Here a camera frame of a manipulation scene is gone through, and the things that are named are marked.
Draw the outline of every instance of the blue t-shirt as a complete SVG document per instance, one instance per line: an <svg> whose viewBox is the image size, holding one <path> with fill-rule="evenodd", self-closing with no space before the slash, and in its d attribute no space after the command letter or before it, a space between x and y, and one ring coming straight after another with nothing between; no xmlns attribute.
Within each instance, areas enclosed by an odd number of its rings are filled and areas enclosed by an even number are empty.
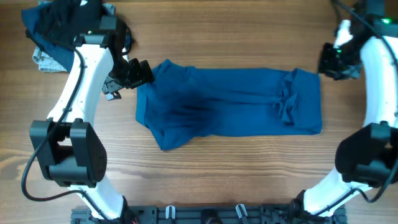
<svg viewBox="0 0 398 224"><path fill-rule="evenodd" d="M161 150L195 136L303 135L322 130L318 75L295 69L197 69L166 60L138 87L136 119Z"/></svg>

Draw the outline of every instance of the wooden table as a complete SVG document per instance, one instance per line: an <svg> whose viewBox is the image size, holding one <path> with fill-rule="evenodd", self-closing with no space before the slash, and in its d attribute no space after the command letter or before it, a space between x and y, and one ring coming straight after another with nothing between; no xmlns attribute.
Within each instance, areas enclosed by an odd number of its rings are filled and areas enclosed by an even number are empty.
<svg viewBox="0 0 398 224"><path fill-rule="evenodd" d="M52 202L28 201L21 175L32 144L29 126L45 119L60 96L66 73L43 73L32 61L21 9L35 1L0 5L0 223L68 223L83 205L71 195ZM117 13L138 44L130 56L155 67L165 59L200 68L270 67L317 71L324 42L333 41L335 16L328 1L119 1ZM333 168L337 145L364 119L363 79L322 79L324 128L317 136L195 138L162 152L150 131L135 120L136 91L123 99L101 96L95 129L108 152L107 175L130 205L287 203ZM64 191L32 167L29 191ZM382 199L347 203L349 223L395 223L398 185Z"/></svg>

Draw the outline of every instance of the black cable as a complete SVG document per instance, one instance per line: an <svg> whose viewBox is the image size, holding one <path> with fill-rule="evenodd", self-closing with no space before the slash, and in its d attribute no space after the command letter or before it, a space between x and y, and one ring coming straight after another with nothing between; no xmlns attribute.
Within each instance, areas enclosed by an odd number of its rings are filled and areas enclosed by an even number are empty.
<svg viewBox="0 0 398 224"><path fill-rule="evenodd" d="M341 22L341 20L342 20L341 13L340 13L340 11L338 10L336 4L334 3L334 0L330 0L330 3L331 3L331 6L333 7L333 10L335 11L335 14L336 14L336 23L337 23L337 25L339 26L339 25L340 25L340 22Z"/></svg>
<svg viewBox="0 0 398 224"><path fill-rule="evenodd" d="M25 195L25 197L27 197L29 200L33 200L35 202L46 202L49 200L54 200L66 195L70 195L70 194L81 194L81 196L83 198L86 198L87 202L98 212L98 214L100 214L105 220L109 221L109 219L106 217L106 215L98 208L98 206L94 203L94 201L88 196L88 194L84 191L84 190L69 190L67 192L64 193L60 193L51 197L44 197L44 198L38 198L38 197L33 197L31 196L26 188L26 180L27 180L27 175L29 173L30 167L32 166L35 158L37 157L37 155L39 154L39 152L43 149L43 146L47 143L47 141L54 135L54 133L56 132L56 130L58 129L58 127L60 126L61 122L63 121L63 119L66 117L66 115L68 114L69 111L72 110L71 106L73 103L73 100L76 97L76 93L79 90L80 87L80 83L81 80L83 79L83 74L84 74L84 70L85 70L85 64L84 64L84 58L81 55L81 53L74 47L68 45L68 44L64 44L62 42L58 42L58 41L51 41L53 44L55 45L59 45L61 47L64 47L68 50L72 50L74 52L76 52L77 56L79 57L80 60L80 73L79 73L79 77L78 80L76 82L76 85L72 91L72 94L70 95L70 98L68 100L68 103L66 105L66 107L63 109L63 112L61 114L61 117L58 119L58 121L54 124L53 128L49 131L49 133L46 135L45 139L39 144L39 146L37 146L36 150L33 152L33 154L31 155L31 157L29 158L24 173L22 175L22 181L21 181L21 188L22 188L22 193Z"/></svg>

